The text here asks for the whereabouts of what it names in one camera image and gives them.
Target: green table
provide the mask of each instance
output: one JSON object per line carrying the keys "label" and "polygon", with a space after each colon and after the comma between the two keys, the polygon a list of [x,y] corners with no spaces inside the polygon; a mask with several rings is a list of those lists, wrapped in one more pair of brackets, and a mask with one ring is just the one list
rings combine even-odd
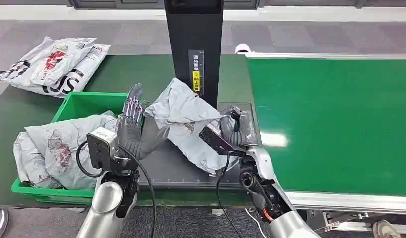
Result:
{"label": "green table", "polygon": [[[221,57],[218,100],[254,103],[262,142],[296,207],[406,213],[406,56],[376,58]],[[170,55],[107,56],[85,90],[125,92],[141,82],[152,100],[173,75]],[[12,144],[24,126],[49,123],[60,103],[11,87],[0,97],[0,205],[49,206],[11,193]],[[156,195],[159,205],[217,205],[213,191]],[[221,196],[249,204],[243,193]],[[149,204],[146,192],[140,199]]]}
{"label": "green table", "polygon": [[[244,56],[221,57],[219,102],[252,103],[250,81]],[[144,99],[154,100],[174,77],[171,55],[107,56],[85,91],[126,93],[135,83],[142,83]],[[13,142],[25,126],[48,124],[62,99],[38,95],[8,87],[0,96],[0,205],[56,206],[38,203],[34,199],[14,194],[10,187],[17,177],[13,157]],[[222,191],[225,205],[248,204],[245,193]],[[158,191],[159,205],[217,204],[213,191]],[[139,205],[151,204],[150,194],[140,193]]]}

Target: yellow label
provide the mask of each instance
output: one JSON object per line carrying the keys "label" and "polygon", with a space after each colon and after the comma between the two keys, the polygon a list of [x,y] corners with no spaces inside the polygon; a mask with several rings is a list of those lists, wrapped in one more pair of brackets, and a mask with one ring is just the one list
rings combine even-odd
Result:
{"label": "yellow label", "polygon": [[193,71],[192,76],[193,76],[193,91],[198,92],[200,91],[200,72]]}

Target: gray floor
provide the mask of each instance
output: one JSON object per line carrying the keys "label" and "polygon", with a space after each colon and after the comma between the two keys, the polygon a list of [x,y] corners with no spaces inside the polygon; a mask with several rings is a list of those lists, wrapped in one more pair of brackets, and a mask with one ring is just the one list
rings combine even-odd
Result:
{"label": "gray floor", "polygon": [[[4,238],[74,238],[86,216],[67,209],[8,208],[10,220]],[[257,225],[243,209],[228,210],[242,238],[263,238]],[[385,217],[394,222],[394,216]],[[132,210],[121,238],[150,236],[152,212],[150,207]],[[270,237],[266,228],[264,233]],[[156,238],[236,238],[237,234],[225,215],[212,214],[211,208],[158,208]],[[331,231],[322,238],[373,238],[372,233]]]}
{"label": "gray floor", "polygon": [[[164,21],[0,21],[0,70],[8,69],[44,36],[98,37],[98,43],[112,44],[110,54],[170,53]],[[239,43],[259,52],[406,53],[406,23],[224,22],[222,52],[233,53]],[[0,94],[6,87],[0,82]],[[158,210],[158,237],[237,237],[225,216],[212,215],[210,208]],[[11,209],[5,237],[75,237],[84,216],[63,209]],[[243,237],[261,237],[242,209],[232,210],[231,216],[242,227]],[[150,208],[135,209],[122,237],[147,237],[150,221]],[[323,237],[373,236],[332,232]]]}
{"label": "gray floor", "polygon": [[[165,21],[0,21],[0,70],[44,36],[98,37],[110,54],[169,54]],[[239,43],[258,52],[406,53],[406,22],[225,21],[222,52]],[[6,87],[1,83],[0,93]]]}

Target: red wire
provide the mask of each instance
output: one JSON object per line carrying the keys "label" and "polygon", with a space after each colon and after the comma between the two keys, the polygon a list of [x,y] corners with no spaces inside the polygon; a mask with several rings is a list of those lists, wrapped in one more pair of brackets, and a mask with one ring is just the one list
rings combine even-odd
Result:
{"label": "red wire", "polygon": [[266,211],[266,207],[263,208],[263,214],[269,221],[273,221],[273,218],[269,216],[268,212]]}

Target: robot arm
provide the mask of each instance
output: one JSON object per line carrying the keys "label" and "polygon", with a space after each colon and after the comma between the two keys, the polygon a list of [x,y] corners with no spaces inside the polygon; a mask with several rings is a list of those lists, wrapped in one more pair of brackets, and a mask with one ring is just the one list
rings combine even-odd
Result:
{"label": "robot arm", "polygon": [[140,84],[128,93],[123,112],[117,118],[117,133],[100,127],[87,135],[92,166],[107,172],[96,183],[92,206],[77,238],[120,236],[125,218],[137,202],[139,160],[168,137],[169,128],[162,128],[149,141],[141,139],[144,110],[141,95]]}
{"label": "robot arm", "polygon": [[273,238],[319,238],[305,223],[277,182],[264,148],[250,146],[241,160],[240,181]]}
{"label": "robot arm", "polygon": [[258,146],[253,118],[247,111],[232,106],[230,117],[223,117],[222,135],[206,127],[199,134],[219,154],[235,155],[240,159],[240,183],[264,222],[269,224],[273,238],[319,238],[304,222],[277,182],[271,158]]}

